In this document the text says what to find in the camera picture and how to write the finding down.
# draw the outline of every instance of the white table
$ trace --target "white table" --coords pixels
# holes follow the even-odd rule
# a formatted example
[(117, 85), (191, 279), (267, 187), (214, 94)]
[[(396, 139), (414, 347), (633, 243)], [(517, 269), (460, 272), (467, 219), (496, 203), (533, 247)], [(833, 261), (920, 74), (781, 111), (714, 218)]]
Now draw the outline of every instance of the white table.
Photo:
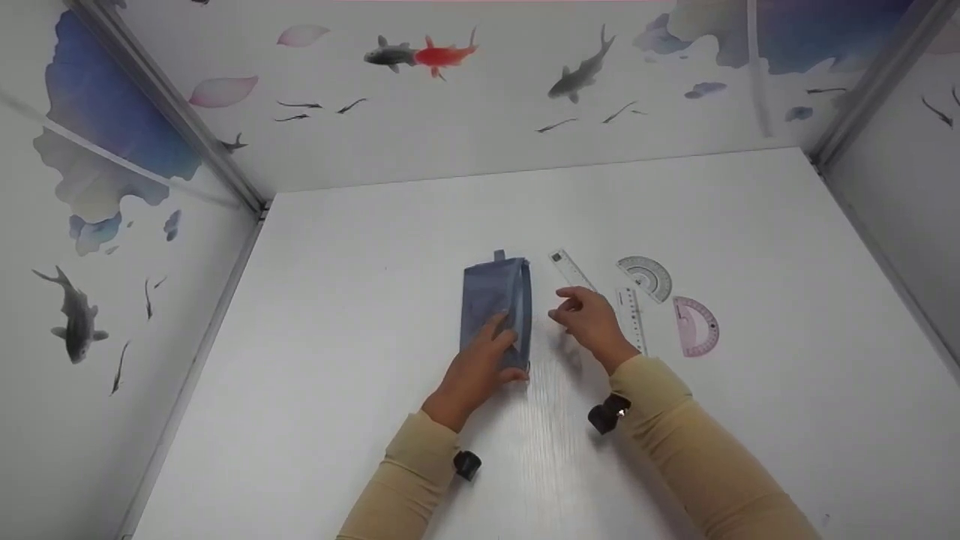
[(462, 270), (531, 260), (525, 391), (471, 419), (484, 460), (434, 538), (673, 538), (656, 477), (590, 435), (599, 369), (545, 312), (565, 247), (601, 292), (664, 264), (718, 347), (647, 342), (827, 538), (960, 534), (960, 391), (797, 149), (277, 197), (136, 540), (332, 538), (403, 417), (457, 351)]

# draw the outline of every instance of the white ruler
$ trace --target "white ruler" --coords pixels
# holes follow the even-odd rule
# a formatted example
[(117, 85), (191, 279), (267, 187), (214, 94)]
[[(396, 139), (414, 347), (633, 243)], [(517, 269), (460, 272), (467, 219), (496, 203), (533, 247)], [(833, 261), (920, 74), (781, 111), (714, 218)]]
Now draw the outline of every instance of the white ruler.
[(636, 291), (630, 287), (616, 289), (614, 299), (616, 320), (627, 340), (644, 356), (647, 355), (647, 340), (643, 336), (643, 321), (640, 320), (640, 304), (636, 301)]
[(580, 267), (577, 266), (577, 263), (566, 254), (566, 251), (557, 250), (551, 253), (550, 260), (553, 262), (554, 266), (560, 270), (560, 273), (564, 275), (566, 282), (570, 283), (570, 286), (586, 287), (593, 292), (597, 292), (597, 289), (593, 286), (593, 283), (590, 283), (590, 280), (588, 280), (587, 276), (584, 275), (582, 270), (580, 270)]
[[(566, 282), (571, 286), (586, 287), (597, 292), (587, 275), (577, 266), (577, 263), (564, 250), (557, 250), (550, 254), (550, 261), (563, 274)], [(636, 301), (636, 292), (630, 287), (616, 289), (613, 299), (613, 308), (616, 311), (616, 321), (627, 340), (640, 353), (647, 356), (647, 341), (643, 337), (643, 322), (640, 321), (640, 304)]]

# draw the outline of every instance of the red fish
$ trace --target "red fish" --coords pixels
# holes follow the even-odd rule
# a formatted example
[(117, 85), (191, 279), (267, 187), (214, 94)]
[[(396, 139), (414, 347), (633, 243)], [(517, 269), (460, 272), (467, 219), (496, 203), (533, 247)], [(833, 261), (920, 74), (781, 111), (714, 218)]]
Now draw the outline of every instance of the red fish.
[(463, 61), (464, 58), (472, 55), (473, 52), (477, 50), (479, 45), (473, 44), (473, 35), (476, 34), (476, 31), (477, 29), (474, 26), (470, 32), (470, 45), (465, 49), (458, 49), (454, 45), (449, 47), (436, 47), (433, 44), (433, 39), (427, 36), (426, 48), (414, 53), (414, 60), (417, 61), (417, 63), (429, 66), (431, 77), (444, 79), (444, 74), (440, 72), (441, 67), (460, 65), (460, 62)]

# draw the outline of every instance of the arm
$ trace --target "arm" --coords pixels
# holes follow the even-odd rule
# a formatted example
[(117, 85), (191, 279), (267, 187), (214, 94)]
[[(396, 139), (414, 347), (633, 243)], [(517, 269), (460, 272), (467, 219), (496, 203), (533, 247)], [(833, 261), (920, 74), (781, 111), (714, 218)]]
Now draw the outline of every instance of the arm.
[(709, 540), (819, 538), (800, 509), (756, 458), (695, 401), (658, 358), (640, 356), (620, 332), (610, 304), (582, 287), (550, 316), (590, 349), (630, 400), (620, 420), (638, 454), (651, 458), (694, 524)]
[(373, 473), (337, 540), (420, 540), (434, 509), (453, 479), (457, 434), (470, 414), (502, 384), (526, 380), (516, 368), (499, 371), (516, 332), (495, 330), (505, 314), (494, 316), (450, 363), (443, 382), (411, 414)]

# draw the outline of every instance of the beige sleeve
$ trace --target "beige sleeve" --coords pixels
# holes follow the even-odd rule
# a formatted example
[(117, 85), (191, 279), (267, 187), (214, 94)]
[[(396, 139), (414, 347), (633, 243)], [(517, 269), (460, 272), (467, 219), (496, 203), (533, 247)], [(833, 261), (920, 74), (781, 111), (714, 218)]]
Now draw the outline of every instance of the beige sleeve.
[(659, 358), (636, 356), (610, 382), (632, 404), (618, 430), (653, 460), (709, 540), (819, 538), (763, 465), (693, 401)]
[(411, 414), (347, 516), (337, 540), (420, 540), (453, 479), (457, 434)]

